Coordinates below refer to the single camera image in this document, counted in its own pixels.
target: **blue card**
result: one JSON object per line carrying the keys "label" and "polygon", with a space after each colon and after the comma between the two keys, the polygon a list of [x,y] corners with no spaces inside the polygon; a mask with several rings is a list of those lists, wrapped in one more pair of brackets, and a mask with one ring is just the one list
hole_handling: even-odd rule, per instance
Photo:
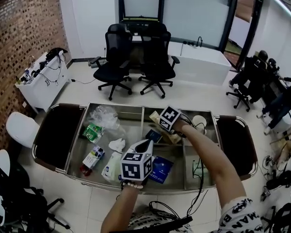
{"label": "blue card", "polygon": [[173,164],[171,161],[157,156],[152,163],[152,172],[149,175],[149,179],[163,184]]}

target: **window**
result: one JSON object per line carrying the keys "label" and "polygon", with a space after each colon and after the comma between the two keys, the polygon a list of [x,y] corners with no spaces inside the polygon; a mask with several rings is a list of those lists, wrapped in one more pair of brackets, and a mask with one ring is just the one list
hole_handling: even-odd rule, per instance
{"label": "window", "polygon": [[165,0],[163,23],[173,38],[219,47],[229,0]]}

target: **hand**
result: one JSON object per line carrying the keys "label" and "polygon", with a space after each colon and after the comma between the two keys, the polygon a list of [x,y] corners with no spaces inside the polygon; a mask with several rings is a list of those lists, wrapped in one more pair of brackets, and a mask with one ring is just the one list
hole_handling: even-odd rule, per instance
{"label": "hand", "polygon": [[183,120],[181,120],[181,119],[178,119],[178,120],[174,123],[174,125],[173,125],[173,129],[174,129],[175,131],[177,131],[177,132],[181,132],[182,127],[183,127],[184,125],[188,125],[188,123],[185,122],[185,121],[183,121]]}

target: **white desk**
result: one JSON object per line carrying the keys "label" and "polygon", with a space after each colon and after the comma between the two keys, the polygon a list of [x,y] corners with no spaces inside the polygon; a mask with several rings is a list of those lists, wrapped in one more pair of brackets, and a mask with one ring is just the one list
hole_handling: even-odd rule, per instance
{"label": "white desk", "polygon": [[[38,70],[40,68],[39,62],[45,61],[46,52],[34,63],[33,68],[29,68],[30,74],[33,70]],[[59,52],[61,60],[64,59],[63,51]],[[15,84],[15,86],[23,94],[29,105],[38,113],[36,108],[44,109],[45,111],[51,106],[52,102],[64,86],[66,82],[69,81],[69,75],[67,66],[64,61],[61,61],[61,68],[59,66],[58,57],[53,58],[47,65],[41,70],[46,78],[55,82],[46,83],[46,78],[40,74],[36,76],[31,83],[28,84]]]}
{"label": "white desk", "polygon": [[175,80],[223,84],[231,64],[220,51],[183,45],[181,53],[181,48],[182,43],[169,43],[168,55],[180,60],[180,64],[175,65]]}

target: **white chair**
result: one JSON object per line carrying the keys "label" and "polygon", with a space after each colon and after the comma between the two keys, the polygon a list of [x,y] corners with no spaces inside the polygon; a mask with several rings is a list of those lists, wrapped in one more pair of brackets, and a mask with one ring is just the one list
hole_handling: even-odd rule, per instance
{"label": "white chair", "polygon": [[5,126],[16,142],[31,149],[39,130],[39,125],[32,118],[19,112],[12,112]]}

